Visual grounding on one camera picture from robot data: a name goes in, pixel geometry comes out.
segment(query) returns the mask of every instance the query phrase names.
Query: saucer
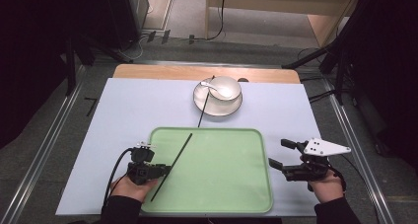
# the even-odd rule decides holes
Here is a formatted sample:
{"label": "saucer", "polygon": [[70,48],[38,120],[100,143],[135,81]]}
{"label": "saucer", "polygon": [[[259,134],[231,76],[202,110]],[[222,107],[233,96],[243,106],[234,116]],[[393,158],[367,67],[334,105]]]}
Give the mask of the saucer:
{"label": "saucer", "polygon": [[[208,78],[203,81],[210,83],[212,79]],[[193,100],[197,107],[203,111],[206,97],[209,93],[209,88],[201,86],[200,83],[194,88]],[[215,98],[209,94],[208,102],[206,104],[205,113],[214,116],[228,115],[236,112],[243,102],[243,94],[239,94],[236,98],[228,101],[223,101]]]}

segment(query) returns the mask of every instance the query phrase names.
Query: tripod leg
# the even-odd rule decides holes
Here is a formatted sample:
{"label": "tripod leg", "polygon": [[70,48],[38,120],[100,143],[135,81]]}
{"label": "tripod leg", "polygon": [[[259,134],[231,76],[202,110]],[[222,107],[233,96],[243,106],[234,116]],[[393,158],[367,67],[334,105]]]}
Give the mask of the tripod leg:
{"label": "tripod leg", "polygon": [[342,106],[342,86],[344,84],[344,74],[345,69],[347,68],[348,64],[348,58],[347,58],[347,52],[345,50],[342,50],[341,56],[340,56],[340,62],[337,69],[337,78],[335,81],[335,98],[337,99],[340,106]]}
{"label": "tripod leg", "polygon": [[72,39],[69,37],[66,41],[66,58],[67,58],[67,92],[69,96],[76,85],[76,65],[74,61],[74,49]]}
{"label": "tripod leg", "polygon": [[298,61],[295,61],[295,62],[290,63],[290,64],[282,65],[282,68],[283,69],[296,69],[299,66],[302,66],[302,65],[310,62],[311,60],[314,60],[314,59],[320,57],[321,55],[327,53],[327,49],[326,49],[327,47],[328,46],[326,46],[324,48],[321,48],[321,49],[319,49],[319,50],[317,50],[317,51],[299,59]]}
{"label": "tripod leg", "polygon": [[108,56],[112,57],[113,59],[122,62],[122,63],[131,63],[131,61],[127,61],[126,59],[124,59],[122,56],[120,56],[119,54],[111,51],[109,48],[107,48],[106,46],[100,44],[99,42],[95,41],[94,39],[87,37],[87,36],[82,36],[81,38],[83,40],[85,40],[88,44],[96,47],[97,49],[99,49],[100,51],[102,51],[103,53],[107,54]]}

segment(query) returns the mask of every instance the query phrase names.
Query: plastic tray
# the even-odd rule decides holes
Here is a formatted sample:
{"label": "plastic tray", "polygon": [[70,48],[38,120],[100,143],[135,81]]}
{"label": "plastic tray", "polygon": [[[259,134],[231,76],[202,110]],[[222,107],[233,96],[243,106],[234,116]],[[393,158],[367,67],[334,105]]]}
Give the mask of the plastic tray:
{"label": "plastic tray", "polygon": [[272,192],[261,134],[255,129],[155,129],[150,143],[153,164],[171,165],[188,144],[155,199],[147,195],[145,212],[264,213],[272,206]]}

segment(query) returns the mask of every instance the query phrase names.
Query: robotic arm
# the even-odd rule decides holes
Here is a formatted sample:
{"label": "robotic arm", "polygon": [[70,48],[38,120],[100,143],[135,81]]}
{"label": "robotic arm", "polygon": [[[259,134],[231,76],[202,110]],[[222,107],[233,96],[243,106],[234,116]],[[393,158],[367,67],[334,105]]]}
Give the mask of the robotic arm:
{"label": "robotic arm", "polygon": [[349,153],[351,152],[349,147],[340,146],[318,138],[313,138],[304,143],[282,139],[281,145],[290,149],[297,148],[302,154],[301,160],[303,163],[299,166],[283,166],[282,163],[276,160],[268,159],[270,167],[281,171],[288,182],[319,181],[325,178],[328,170],[331,170],[335,173],[334,176],[341,179],[343,190],[345,191],[346,183],[342,174],[329,164],[327,156]]}

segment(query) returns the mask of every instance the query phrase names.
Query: metal frame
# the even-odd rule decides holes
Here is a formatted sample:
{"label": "metal frame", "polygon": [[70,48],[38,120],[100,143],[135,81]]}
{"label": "metal frame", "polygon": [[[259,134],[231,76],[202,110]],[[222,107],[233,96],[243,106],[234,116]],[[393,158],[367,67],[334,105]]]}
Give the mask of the metal frame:
{"label": "metal frame", "polygon": [[[328,83],[328,81],[323,80],[323,84],[326,90],[333,89],[333,87]],[[344,106],[340,106],[337,99],[333,95],[330,96],[330,100],[332,107],[334,108],[334,112],[337,115],[341,128],[344,132],[345,138],[347,139],[348,145],[352,150],[354,160],[366,182],[369,195],[376,207],[381,223],[394,223],[392,214],[390,213],[390,210],[387,206],[382,190],[378,184],[378,181],[373,175],[372,169],[369,166],[365,154],[363,153],[361,144],[357,139],[353,127],[351,126],[350,120],[348,119]]]}
{"label": "metal frame", "polygon": [[46,163],[46,160],[48,159],[49,154],[55,145],[56,139],[61,131],[61,128],[64,125],[65,120],[67,119],[68,114],[71,111],[77,99],[77,96],[80,92],[81,86],[85,78],[85,74],[86,68],[83,65],[81,65],[77,72],[77,78],[79,79],[79,81],[75,87],[75,90],[64,99],[57,116],[55,117],[51,127],[46,133],[46,136],[43,139],[42,144],[40,145],[40,148],[37,151],[35,158],[31,163],[31,166],[29,167],[24,178],[19,184],[11,203],[8,209],[6,210],[5,215],[0,222],[1,224],[18,223],[18,219],[32,191],[34,190],[37,179],[39,178],[40,173],[42,172],[42,169]]}

